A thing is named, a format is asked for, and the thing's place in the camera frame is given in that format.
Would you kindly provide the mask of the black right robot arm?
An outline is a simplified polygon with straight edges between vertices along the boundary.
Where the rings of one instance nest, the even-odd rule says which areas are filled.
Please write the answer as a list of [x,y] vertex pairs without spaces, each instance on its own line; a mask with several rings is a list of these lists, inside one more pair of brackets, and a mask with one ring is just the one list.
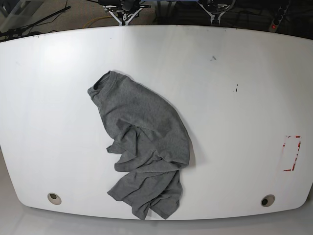
[[98,0],[97,2],[118,22],[119,26],[129,25],[143,9],[151,7],[140,0]]

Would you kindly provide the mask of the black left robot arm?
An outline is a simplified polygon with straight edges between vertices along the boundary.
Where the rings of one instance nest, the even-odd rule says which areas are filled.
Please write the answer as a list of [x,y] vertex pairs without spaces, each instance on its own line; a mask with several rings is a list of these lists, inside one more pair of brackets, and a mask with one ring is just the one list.
[[198,5],[209,15],[211,25],[220,25],[221,17],[233,8],[236,0],[199,0]]

